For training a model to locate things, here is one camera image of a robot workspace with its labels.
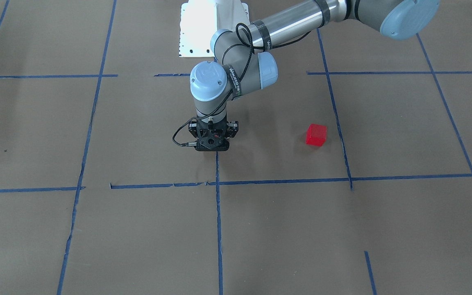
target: red cube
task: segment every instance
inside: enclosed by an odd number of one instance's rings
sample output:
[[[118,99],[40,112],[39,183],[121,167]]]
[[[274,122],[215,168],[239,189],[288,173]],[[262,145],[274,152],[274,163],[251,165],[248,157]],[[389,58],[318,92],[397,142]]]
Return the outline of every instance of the red cube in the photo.
[[[305,143],[310,145],[322,146],[327,140],[327,126],[311,124],[307,130]]]

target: floor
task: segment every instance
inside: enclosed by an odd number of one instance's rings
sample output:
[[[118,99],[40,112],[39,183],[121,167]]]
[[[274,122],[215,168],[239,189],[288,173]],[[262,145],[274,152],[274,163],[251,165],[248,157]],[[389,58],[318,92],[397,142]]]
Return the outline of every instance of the floor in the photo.
[[[472,295],[472,0],[273,51],[219,154],[170,140],[182,2],[0,0],[0,295]]]

